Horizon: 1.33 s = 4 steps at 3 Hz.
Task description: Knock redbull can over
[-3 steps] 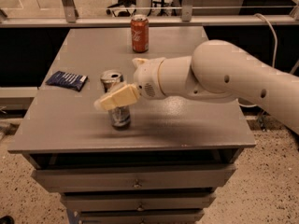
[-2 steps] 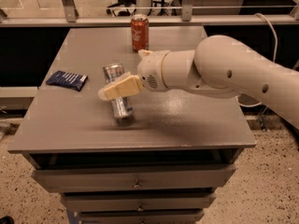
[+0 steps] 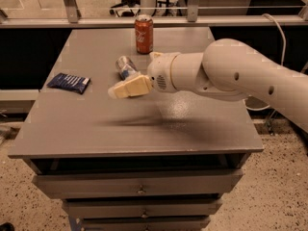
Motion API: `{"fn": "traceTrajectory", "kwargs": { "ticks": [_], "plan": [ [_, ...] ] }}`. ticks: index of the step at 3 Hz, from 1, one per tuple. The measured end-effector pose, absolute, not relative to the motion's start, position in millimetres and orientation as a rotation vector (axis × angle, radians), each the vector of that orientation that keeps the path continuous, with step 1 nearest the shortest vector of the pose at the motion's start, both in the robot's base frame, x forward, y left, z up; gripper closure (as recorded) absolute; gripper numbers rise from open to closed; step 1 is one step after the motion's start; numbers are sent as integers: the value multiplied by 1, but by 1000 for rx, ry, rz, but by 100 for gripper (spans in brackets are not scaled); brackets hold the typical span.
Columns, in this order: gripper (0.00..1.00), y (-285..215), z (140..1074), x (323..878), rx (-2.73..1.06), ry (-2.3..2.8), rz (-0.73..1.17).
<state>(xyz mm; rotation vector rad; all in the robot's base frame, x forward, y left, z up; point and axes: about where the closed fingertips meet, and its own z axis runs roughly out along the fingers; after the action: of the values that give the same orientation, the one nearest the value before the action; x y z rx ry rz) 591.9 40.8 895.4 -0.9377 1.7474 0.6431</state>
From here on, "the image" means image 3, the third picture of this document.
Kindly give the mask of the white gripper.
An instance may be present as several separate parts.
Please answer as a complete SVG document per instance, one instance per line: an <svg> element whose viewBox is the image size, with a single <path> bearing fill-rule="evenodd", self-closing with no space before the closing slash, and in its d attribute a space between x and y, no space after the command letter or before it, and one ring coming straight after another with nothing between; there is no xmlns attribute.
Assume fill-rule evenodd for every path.
<svg viewBox="0 0 308 231"><path fill-rule="evenodd" d="M135 74L109 88L109 96L113 99L141 96L150 93L152 86L159 92L176 92L172 84L171 67L178 55L179 52L151 52L149 54L151 63L147 67L147 75L151 82L146 75Z"/></svg>

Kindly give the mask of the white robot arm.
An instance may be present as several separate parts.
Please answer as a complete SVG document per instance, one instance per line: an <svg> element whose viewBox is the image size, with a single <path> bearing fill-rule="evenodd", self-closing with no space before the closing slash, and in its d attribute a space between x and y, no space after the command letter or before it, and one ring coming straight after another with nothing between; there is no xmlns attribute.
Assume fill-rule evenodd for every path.
<svg viewBox="0 0 308 231"><path fill-rule="evenodd" d="M120 99L152 90L185 90L223 101L253 96L308 131L308 76L273 62L243 42L223 38L200 53L152 52L150 58L146 74L131 72L108 94Z"/></svg>

